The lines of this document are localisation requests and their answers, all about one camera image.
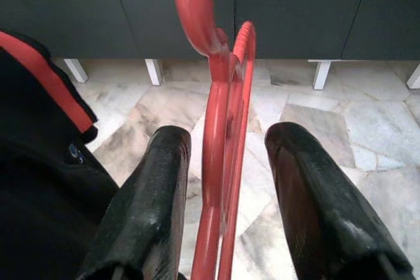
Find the black TV cabinet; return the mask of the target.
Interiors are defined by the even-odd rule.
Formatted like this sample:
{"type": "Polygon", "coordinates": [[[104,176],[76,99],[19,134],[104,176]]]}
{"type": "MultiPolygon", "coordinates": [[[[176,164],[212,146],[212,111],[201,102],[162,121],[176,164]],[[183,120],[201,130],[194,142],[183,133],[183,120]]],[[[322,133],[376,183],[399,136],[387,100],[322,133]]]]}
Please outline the black TV cabinet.
{"type": "MultiPolygon", "coordinates": [[[[214,0],[217,26],[233,40],[247,20],[257,57],[316,60],[314,88],[336,60],[418,60],[420,0],[214,0]]],[[[174,0],[0,0],[0,28],[28,35],[54,56],[193,59],[174,0]]]]}

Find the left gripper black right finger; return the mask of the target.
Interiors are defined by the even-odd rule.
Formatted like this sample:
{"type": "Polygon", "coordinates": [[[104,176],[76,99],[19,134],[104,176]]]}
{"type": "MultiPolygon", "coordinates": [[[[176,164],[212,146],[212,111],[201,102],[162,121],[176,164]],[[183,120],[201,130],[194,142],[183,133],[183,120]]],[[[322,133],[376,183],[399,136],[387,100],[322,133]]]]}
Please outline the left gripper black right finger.
{"type": "Polygon", "coordinates": [[[415,280],[388,228],[316,137],[281,122],[265,146],[298,280],[415,280]]]}

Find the black shirt with red collar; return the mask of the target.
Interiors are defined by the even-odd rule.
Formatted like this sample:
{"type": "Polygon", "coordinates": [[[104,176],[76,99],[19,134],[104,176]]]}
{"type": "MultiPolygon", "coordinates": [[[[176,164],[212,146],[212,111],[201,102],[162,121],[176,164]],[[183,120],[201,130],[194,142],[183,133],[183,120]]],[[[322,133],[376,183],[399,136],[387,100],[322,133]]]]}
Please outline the black shirt with red collar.
{"type": "Polygon", "coordinates": [[[0,280],[74,280],[117,184],[96,115],[49,51],[0,30],[0,280]]]}

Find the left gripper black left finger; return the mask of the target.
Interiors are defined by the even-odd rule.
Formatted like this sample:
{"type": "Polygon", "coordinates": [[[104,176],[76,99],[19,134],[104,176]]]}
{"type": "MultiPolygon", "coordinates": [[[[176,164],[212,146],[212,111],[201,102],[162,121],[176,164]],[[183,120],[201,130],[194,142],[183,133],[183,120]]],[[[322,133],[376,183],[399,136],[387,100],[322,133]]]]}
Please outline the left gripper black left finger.
{"type": "Polygon", "coordinates": [[[160,127],[99,225],[77,280],[181,280],[190,133],[160,127]]]}

